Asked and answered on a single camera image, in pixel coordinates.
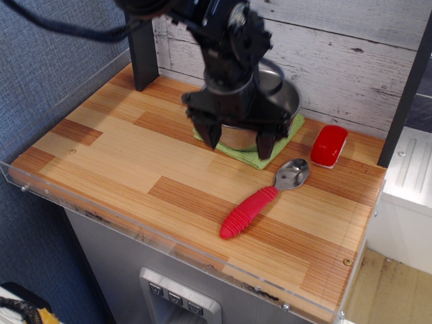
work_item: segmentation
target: button panel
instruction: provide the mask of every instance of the button panel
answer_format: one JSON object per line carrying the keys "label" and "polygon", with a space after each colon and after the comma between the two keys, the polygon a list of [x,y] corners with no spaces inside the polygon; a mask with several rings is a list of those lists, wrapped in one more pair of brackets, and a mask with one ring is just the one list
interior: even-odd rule
{"label": "button panel", "polygon": [[[193,319],[194,323],[222,324],[222,308],[214,299],[146,267],[140,270],[140,283],[148,309],[153,312],[156,322],[166,321],[166,314],[159,314],[158,311],[165,307],[173,316],[183,318],[185,315],[185,319]],[[174,305],[168,306],[162,299]]]}

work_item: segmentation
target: spoon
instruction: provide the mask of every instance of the spoon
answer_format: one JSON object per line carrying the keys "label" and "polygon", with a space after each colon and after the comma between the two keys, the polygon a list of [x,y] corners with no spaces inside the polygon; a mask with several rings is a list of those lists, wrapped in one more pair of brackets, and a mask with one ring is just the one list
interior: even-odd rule
{"label": "spoon", "polygon": [[280,190],[300,187],[309,174],[309,164],[304,159],[294,159],[282,165],[276,172],[275,184],[262,188],[238,205],[222,223],[219,235],[233,238],[244,230]]}

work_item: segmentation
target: black cable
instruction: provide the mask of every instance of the black cable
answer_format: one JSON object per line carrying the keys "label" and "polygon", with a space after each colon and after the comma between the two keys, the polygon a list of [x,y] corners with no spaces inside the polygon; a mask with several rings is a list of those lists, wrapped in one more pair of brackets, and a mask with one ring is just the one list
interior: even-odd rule
{"label": "black cable", "polygon": [[27,324],[43,324],[37,308],[29,302],[0,297],[0,307],[20,314]]}
{"label": "black cable", "polygon": [[46,19],[40,17],[30,10],[16,3],[14,0],[1,0],[6,6],[14,10],[20,16],[26,18],[28,21],[36,24],[37,26],[50,30],[51,32],[58,32],[61,34],[78,36],[82,38],[91,39],[93,41],[115,43],[125,39],[135,29],[144,24],[142,20],[131,20],[125,26],[120,26],[111,30],[97,31],[89,28],[67,24],[56,20]]}

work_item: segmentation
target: stainless steel bowl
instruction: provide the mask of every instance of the stainless steel bowl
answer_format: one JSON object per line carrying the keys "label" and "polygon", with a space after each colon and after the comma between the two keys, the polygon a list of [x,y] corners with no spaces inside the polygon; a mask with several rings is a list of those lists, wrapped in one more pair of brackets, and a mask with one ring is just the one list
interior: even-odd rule
{"label": "stainless steel bowl", "polygon": [[[279,75],[274,71],[260,70],[260,84],[264,90],[270,91],[280,83]],[[291,120],[300,110],[302,97],[297,86],[290,80],[285,79],[282,89],[269,97],[269,100],[279,105],[291,115]],[[244,128],[222,125],[222,134],[219,141],[227,147],[244,152],[257,151],[257,132]]]}

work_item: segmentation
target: green cloth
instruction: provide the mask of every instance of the green cloth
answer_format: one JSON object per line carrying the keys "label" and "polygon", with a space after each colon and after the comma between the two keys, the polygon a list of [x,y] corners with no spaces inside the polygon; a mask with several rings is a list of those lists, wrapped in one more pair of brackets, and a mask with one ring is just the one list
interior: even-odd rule
{"label": "green cloth", "polygon": [[[294,117],[294,120],[292,121],[291,130],[288,137],[282,138],[279,142],[275,144],[275,147],[273,148],[273,152],[271,153],[270,158],[266,160],[260,160],[257,152],[236,151],[233,150],[232,148],[226,147],[220,142],[217,143],[216,149],[241,162],[249,164],[258,170],[262,170],[271,162],[271,160],[273,160],[284,149],[284,147],[289,143],[289,141],[291,141],[291,138],[297,133],[297,131],[300,129],[300,127],[302,127],[303,124],[304,124],[304,117],[300,114],[297,114]],[[202,138],[199,136],[198,132],[195,129],[194,129],[194,134],[197,140],[202,141]]]}

